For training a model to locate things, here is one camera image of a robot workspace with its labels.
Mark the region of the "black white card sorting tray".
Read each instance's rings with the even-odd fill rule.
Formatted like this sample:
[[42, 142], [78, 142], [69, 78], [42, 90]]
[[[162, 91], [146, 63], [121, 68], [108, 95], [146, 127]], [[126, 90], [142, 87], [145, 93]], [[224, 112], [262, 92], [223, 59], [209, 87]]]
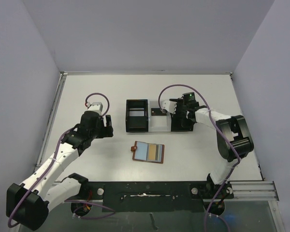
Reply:
[[[175, 130], [175, 114], [165, 113], [164, 116], [152, 116], [151, 108], [160, 108], [158, 102], [148, 99], [126, 100], [126, 132], [190, 132], [190, 130]], [[129, 116], [129, 111], [141, 110], [145, 116]]]

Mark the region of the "brown leather card holder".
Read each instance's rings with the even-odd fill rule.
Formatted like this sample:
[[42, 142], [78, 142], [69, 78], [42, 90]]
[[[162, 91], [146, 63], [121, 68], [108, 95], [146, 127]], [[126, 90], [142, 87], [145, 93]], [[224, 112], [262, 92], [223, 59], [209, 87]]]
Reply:
[[134, 161], [164, 163], [165, 145], [135, 141], [130, 150]]

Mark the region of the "gold card with stripe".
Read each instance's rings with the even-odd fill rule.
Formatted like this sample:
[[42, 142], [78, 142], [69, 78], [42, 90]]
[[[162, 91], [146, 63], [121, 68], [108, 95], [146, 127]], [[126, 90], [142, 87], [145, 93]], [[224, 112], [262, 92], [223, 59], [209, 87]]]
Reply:
[[147, 160], [161, 162], [163, 145], [149, 144]]

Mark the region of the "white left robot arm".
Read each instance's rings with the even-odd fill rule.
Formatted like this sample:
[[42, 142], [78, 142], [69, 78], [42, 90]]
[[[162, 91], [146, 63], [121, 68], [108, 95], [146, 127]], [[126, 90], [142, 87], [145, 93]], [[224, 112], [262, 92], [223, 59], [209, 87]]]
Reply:
[[46, 194], [63, 171], [91, 146], [95, 139], [113, 136], [110, 115], [85, 111], [74, 127], [63, 132], [54, 153], [40, 168], [20, 184], [11, 184], [6, 193], [7, 225], [14, 228], [22, 224], [38, 229], [50, 212]]

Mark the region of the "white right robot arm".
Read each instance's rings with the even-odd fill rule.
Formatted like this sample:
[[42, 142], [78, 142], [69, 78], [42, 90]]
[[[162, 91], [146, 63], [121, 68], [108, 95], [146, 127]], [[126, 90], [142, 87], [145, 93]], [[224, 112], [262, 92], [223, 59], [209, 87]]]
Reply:
[[183, 128], [203, 124], [216, 131], [220, 158], [217, 167], [210, 173], [212, 182], [206, 184], [205, 191], [208, 196], [217, 197], [223, 192], [222, 183], [230, 178], [235, 167], [254, 149], [244, 116], [229, 116], [200, 105], [194, 92], [185, 93], [176, 100], [173, 115], [179, 118]]

